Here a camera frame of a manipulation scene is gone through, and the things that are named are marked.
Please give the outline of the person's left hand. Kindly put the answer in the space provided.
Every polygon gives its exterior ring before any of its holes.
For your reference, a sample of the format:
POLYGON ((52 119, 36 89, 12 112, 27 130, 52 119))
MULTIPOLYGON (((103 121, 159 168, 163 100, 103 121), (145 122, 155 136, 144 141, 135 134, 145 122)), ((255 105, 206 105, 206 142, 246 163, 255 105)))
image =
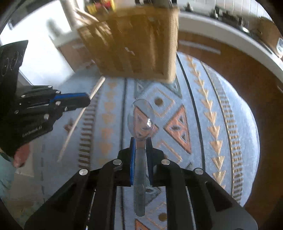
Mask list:
POLYGON ((22 167, 30 154, 30 145, 25 144, 21 146, 14 155, 13 166, 15 168, 22 167))

